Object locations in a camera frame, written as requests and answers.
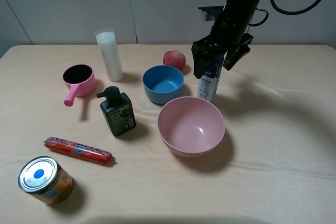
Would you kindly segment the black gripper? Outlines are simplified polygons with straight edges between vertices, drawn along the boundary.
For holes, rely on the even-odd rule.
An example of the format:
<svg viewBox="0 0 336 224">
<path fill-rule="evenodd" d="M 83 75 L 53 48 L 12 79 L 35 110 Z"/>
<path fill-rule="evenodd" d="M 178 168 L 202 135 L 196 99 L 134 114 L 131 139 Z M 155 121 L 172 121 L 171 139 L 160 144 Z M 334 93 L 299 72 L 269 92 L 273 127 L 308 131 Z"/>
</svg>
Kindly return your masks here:
<svg viewBox="0 0 336 224">
<path fill-rule="evenodd" d="M 200 79 L 206 69 L 213 63 L 218 50 L 228 50 L 223 67 L 226 70 L 250 52 L 249 45 L 253 36 L 244 33 L 249 22 L 248 11 L 222 11 L 215 19 L 209 38 L 202 38 L 192 44 L 194 70 L 193 74 Z"/>
</svg>

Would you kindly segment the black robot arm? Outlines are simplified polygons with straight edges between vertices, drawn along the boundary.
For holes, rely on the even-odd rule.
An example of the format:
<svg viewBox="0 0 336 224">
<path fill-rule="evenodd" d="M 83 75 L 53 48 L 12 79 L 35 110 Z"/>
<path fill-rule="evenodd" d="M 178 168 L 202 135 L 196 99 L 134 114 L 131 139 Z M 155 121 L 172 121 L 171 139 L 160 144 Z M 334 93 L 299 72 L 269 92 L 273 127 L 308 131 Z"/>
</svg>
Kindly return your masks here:
<svg viewBox="0 0 336 224">
<path fill-rule="evenodd" d="M 260 0 L 227 0 L 225 6 L 204 6 L 206 18 L 215 19 L 208 36 L 193 42 L 194 76 L 200 79 L 217 55 L 224 57 L 223 67 L 230 70 L 248 54 L 253 37 L 245 30 Z"/>
</svg>

